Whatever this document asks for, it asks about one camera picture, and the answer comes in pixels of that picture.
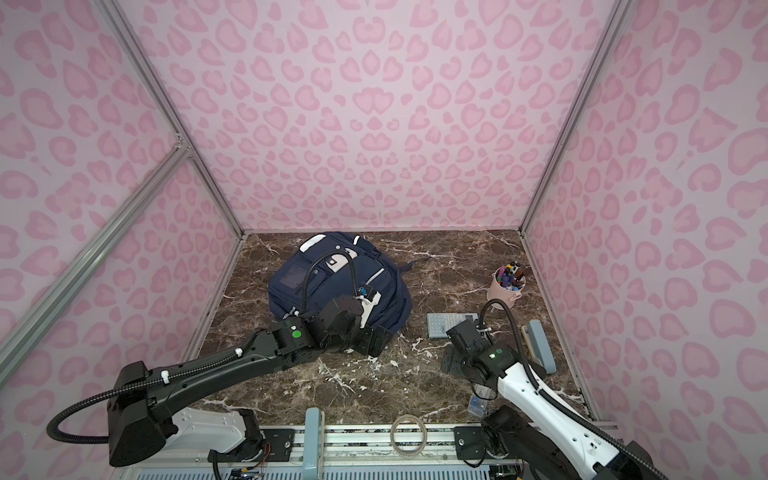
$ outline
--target pink leopard print wall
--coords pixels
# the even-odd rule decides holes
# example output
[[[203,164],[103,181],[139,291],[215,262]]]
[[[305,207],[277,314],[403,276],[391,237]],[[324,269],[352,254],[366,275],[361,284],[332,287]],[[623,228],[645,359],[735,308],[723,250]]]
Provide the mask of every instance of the pink leopard print wall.
[[[173,144],[88,0],[0,6],[0,344]]]
[[[120,369],[177,362],[235,239],[189,164],[181,166],[0,392],[0,477],[98,480],[106,445],[50,440],[48,420],[109,390]],[[62,429],[105,435],[105,404]]]
[[[600,414],[768,476],[768,3],[643,0],[531,232]]]
[[[240,221],[517,227],[612,0],[121,2]]]

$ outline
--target navy backpack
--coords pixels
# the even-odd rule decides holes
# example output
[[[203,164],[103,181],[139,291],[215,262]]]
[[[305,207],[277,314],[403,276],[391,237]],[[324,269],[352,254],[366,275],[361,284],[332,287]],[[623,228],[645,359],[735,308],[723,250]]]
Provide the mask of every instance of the navy backpack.
[[[331,251],[346,252],[347,255]],[[323,254],[329,256],[320,260]],[[319,312],[333,298],[353,292],[347,257],[352,258],[356,274],[354,287],[370,285],[381,295],[373,307],[365,328],[363,354],[378,356],[392,336],[405,326],[411,313],[411,294],[402,280],[401,270],[372,243],[360,235],[325,232],[304,242],[270,279],[270,311],[282,319],[301,310]],[[315,263],[302,299],[302,284],[307,270]]]

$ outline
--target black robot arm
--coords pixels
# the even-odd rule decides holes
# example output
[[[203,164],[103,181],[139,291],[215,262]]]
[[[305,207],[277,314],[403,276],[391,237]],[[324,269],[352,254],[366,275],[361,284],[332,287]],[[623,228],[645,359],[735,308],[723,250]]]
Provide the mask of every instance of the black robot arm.
[[[147,369],[144,362],[126,365],[113,390],[60,412],[48,423],[48,435],[61,442],[109,443],[112,466],[140,462],[178,432],[173,415],[191,403],[244,380],[313,362],[324,352],[362,349],[366,341],[366,329],[360,328],[362,314],[360,300],[342,295],[320,313],[289,316],[257,330],[238,347],[154,369]],[[59,429],[73,413],[107,399],[108,436],[72,435]],[[245,420],[258,433],[255,420]]]

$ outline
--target red wire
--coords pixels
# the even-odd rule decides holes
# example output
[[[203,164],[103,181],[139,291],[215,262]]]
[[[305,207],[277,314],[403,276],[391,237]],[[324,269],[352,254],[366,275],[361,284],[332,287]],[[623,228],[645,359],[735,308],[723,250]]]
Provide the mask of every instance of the red wire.
[[[269,443],[266,444],[266,454],[264,458],[261,459],[261,463],[258,465],[261,467],[261,475],[264,476],[264,463],[266,462],[266,457],[270,456],[270,453],[272,453],[272,445]]]

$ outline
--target mounting plate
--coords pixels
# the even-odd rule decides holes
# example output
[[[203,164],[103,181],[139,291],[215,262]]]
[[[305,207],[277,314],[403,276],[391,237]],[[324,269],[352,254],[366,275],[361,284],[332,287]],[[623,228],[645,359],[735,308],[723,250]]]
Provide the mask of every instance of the mounting plate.
[[[459,460],[477,462],[487,456],[482,427],[454,427],[453,441]]]
[[[270,444],[270,456],[268,462],[288,462],[291,450],[293,450],[294,429],[261,429],[264,441]]]

